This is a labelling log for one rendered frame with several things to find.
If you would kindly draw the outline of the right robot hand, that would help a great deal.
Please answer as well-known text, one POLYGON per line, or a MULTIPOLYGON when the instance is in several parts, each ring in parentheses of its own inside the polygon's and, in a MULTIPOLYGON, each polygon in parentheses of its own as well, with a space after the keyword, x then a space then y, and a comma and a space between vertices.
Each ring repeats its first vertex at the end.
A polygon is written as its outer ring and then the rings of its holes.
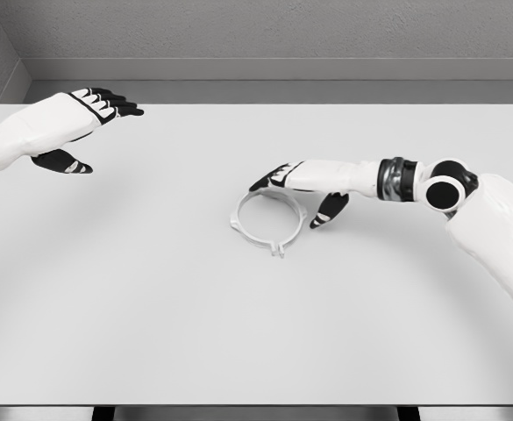
POLYGON ((316 229, 332 221, 349 203, 349 192, 355 190, 349 165, 340 161, 295 161, 273 169, 250 188, 282 188, 302 192, 325 193, 310 228, 316 229))

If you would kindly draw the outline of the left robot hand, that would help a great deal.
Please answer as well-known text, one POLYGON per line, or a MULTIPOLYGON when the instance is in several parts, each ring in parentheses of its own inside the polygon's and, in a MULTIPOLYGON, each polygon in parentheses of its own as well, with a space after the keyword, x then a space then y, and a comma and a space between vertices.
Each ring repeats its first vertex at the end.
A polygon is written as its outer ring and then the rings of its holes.
POLYGON ((116 118, 144 111, 108 89, 58 93, 18 111, 0 124, 0 169, 28 156, 41 168, 62 174, 90 174, 90 165, 63 150, 116 118))

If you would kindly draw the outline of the white ring pipe clamp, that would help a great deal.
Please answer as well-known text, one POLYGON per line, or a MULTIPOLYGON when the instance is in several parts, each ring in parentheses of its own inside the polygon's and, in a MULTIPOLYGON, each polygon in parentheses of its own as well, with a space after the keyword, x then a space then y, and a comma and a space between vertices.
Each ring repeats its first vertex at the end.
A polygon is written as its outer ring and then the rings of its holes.
POLYGON ((280 191, 261 189, 258 191, 252 191, 245 193, 237 202, 236 208, 230 215, 230 227, 236 231, 243 239, 251 243, 254 246, 260 248, 266 248, 272 256, 279 256, 280 258, 285 257, 286 249, 291 246, 298 238, 302 228, 308 216, 308 212, 304 206, 299 204, 294 197, 280 191), (256 196, 267 196, 274 200, 284 202, 290 209, 298 216, 298 223, 296 229, 287 238, 281 241, 275 241, 272 239, 262 239, 254 236, 250 233, 241 222, 240 212, 244 205, 256 196))

